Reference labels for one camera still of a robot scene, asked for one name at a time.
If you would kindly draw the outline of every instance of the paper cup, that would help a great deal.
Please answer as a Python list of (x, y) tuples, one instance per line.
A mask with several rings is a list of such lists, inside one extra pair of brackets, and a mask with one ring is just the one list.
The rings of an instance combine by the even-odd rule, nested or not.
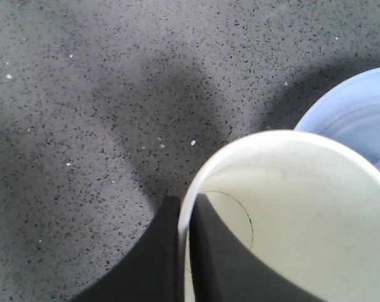
[[(256, 257), (300, 288), (329, 302), (380, 301), (380, 173), (351, 149), (288, 130), (223, 147), (184, 198), (181, 255), (199, 193)], [(189, 277), (186, 301), (194, 299)]]

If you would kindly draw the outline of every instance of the gray countertop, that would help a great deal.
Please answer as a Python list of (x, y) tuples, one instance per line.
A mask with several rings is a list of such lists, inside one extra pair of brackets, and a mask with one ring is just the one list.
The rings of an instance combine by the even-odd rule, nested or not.
[(73, 297), (222, 145), (375, 67), (380, 0), (0, 0), (0, 301)]

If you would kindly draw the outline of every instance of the light blue container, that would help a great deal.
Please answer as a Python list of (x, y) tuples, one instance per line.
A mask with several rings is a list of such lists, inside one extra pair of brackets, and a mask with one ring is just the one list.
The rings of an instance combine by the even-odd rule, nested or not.
[(328, 91), (295, 130), (336, 140), (376, 165), (380, 161), (380, 68), (356, 75)]

